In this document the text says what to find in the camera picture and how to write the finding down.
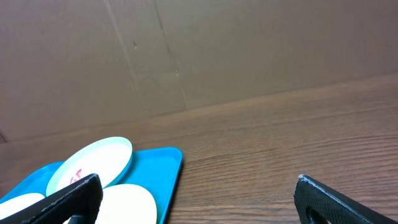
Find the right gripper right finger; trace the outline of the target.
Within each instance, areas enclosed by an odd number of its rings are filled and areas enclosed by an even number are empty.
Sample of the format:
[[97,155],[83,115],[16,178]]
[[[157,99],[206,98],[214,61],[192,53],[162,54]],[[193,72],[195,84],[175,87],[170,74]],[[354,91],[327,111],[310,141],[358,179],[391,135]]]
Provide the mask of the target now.
[[304,174],[298,176],[294,204],[299,220],[304,224],[397,224]]

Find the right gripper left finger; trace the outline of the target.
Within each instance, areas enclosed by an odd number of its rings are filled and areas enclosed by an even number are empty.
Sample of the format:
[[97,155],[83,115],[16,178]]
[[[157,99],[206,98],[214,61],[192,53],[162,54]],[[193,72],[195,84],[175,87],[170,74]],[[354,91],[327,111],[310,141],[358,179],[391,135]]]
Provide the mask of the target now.
[[1,224],[94,224],[103,199],[97,174],[90,174],[1,220]]

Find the light blue plate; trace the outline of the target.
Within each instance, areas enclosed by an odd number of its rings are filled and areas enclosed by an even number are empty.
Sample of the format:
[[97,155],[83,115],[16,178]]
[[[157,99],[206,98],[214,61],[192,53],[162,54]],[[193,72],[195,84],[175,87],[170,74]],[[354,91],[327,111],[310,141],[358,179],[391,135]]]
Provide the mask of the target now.
[[50,178],[46,195],[90,175],[97,174],[103,188],[119,182],[133,158],[131,142],[124,137],[110,137],[93,142],[69,157]]

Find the white plate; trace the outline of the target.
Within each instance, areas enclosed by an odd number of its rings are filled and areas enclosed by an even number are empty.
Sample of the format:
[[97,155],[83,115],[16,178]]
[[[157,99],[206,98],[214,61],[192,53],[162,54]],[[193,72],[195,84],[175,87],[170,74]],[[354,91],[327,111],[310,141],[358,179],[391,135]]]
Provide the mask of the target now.
[[45,196],[40,193],[29,193],[14,197],[1,203],[1,219],[5,219],[21,210],[41,201]]

